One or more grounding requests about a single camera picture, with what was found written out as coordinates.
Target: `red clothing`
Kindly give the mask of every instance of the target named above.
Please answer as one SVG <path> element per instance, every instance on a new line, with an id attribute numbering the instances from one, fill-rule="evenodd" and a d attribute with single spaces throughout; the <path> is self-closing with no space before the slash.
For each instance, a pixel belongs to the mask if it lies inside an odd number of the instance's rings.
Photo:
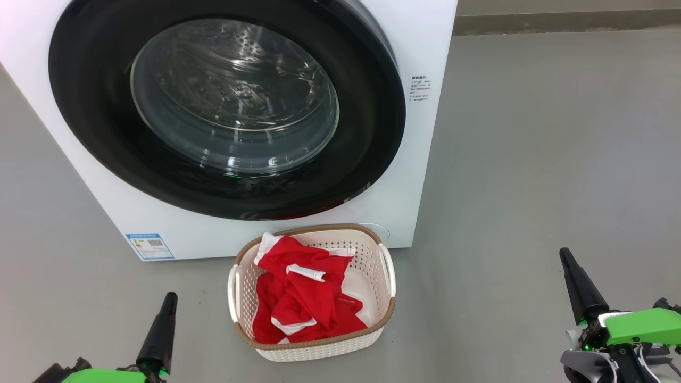
<path id="1" fill-rule="evenodd" d="M 356 315 L 362 302 L 341 290 L 353 255 L 353 249 L 330 253 L 289 236 L 265 233 L 254 261 L 267 270 L 257 280 L 255 340 L 312 341 L 366 328 Z"/>

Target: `green plastic housing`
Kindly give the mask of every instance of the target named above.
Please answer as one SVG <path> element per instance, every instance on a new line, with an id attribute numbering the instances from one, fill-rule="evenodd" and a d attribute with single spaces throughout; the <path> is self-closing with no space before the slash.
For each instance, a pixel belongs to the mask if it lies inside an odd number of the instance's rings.
<path id="1" fill-rule="evenodd" d="M 622 343 L 681 344 L 681 314 L 667 309 L 647 309 L 605 320 L 608 346 Z"/>
<path id="2" fill-rule="evenodd" d="M 145 380 L 146 376 L 141 372 L 84 369 L 72 373 L 62 383 L 144 383 Z"/>

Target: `white washing machine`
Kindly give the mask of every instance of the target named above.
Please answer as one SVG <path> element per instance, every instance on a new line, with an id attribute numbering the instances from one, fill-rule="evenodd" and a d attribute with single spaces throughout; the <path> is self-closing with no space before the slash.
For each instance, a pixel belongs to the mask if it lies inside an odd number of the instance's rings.
<path id="1" fill-rule="evenodd" d="M 22 0 L 0 62 L 142 260 L 411 246 L 456 0 Z"/>

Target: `concrete floor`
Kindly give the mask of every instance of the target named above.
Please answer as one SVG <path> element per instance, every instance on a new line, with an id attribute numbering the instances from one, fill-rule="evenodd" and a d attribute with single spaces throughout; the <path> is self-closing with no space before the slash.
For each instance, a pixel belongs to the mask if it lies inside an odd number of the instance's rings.
<path id="1" fill-rule="evenodd" d="M 1 73 L 3 377 L 132 364 L 174 290 L 171 382 L 563 382 L 560 247 L 613 308 L 681 303 L 680 40 L 455 38 L 396 313 L 371 348 L 292 364 L 234 333 L 230 259 L 139 262 Z"/>

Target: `washing machine door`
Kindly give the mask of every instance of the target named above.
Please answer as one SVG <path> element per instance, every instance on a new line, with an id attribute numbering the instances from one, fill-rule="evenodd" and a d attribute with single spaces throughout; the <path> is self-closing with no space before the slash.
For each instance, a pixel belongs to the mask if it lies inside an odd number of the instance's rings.
<path id="1" fill-rule="evenodd" d="M 287 219 L 371 186 L 402 139 L 385 38 L 342 1 L 75 0 L 50 45 L 80 142 L 159 200 Z"/>

